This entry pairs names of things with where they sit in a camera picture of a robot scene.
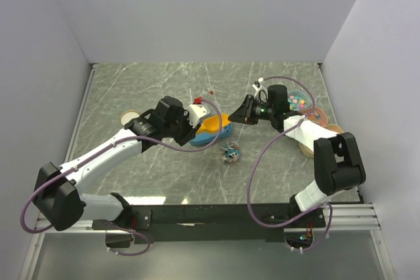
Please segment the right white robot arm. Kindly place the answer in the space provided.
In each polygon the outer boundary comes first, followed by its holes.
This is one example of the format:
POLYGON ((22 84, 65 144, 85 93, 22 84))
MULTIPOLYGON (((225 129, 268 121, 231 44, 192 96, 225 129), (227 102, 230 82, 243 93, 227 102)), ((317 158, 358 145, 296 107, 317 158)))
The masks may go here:
POLYGON ((349 132, 337 133, 321 127, 289 106, 284 85, 268 87, 266 101, 248 94, 229 118, 233 123, 256 125, 269 121, 278 132, 296 140, 314 155, 314 180, 289 201, 288 219, 297 227, 311 219, 310 209, 366 181, 357 141, 349 132))

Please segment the yellow plastic scoop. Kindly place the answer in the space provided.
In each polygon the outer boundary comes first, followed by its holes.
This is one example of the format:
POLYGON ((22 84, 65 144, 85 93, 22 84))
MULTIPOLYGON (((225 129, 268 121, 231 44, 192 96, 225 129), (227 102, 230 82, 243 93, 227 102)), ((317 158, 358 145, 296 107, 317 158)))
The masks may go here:
MULTIPOLYGON (((221 113, 222 129, 225 128, 230 124, 230 120, 228 119, 229 115, 227 113, 221 113)), ((208 134, 215 134, 219 130, 219 117, 218 115, 214 115, 204 119, 203 123, 201 124, 200 128, 197 131, 197 134, 206 132, 208 134)))

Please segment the blue lollipop tray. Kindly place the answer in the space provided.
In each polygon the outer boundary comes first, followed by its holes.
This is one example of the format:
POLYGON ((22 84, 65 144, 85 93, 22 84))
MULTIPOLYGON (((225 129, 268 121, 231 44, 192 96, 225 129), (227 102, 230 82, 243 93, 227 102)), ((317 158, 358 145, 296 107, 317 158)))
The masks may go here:
MULTIPOLYGON (((230 122, 228 126, 221 129, 218 140, 229 137, 231 133, 232 133, 232 123, 230 122)), ((200 134, 196 133, 195 138, 189 141, 189 144, 195 147, 205 146, 209 144, 210 142, 212 142, 216 138, 216 135, 217 133, 215 134, 208 134, 206 132, 203 132, 200 134)))

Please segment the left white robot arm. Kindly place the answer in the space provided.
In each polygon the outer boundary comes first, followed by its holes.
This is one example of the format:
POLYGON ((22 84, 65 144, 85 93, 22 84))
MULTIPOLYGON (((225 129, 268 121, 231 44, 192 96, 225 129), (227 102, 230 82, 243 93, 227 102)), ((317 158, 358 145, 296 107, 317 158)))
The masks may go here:
POLYGON ((41 167, 34 205, 57 231, 79 220, 107 220, 117 229, 130 226, 132 205, 118 193, 89 195, 89 186, 164 138, 185 145, 209 113, 201 104, 183 106, 176 98, 162 98, 154 109, 132 117, 114 136, 85 155, 59 167, 52 163, 41 167))

